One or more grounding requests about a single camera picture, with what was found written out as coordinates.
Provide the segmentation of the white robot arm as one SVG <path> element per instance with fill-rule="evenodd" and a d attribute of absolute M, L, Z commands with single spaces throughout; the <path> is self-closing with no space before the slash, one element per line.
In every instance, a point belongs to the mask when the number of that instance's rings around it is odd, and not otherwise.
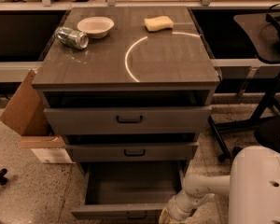
<path fill-rule="evenodd" d="M 246 147 L 229 175 L 186 175 L 182 190 L 162 209 L 159 224 L 183 223 L 216 195 L 229 198 L 229 224 L 280 224 L 280 153 Z"/>

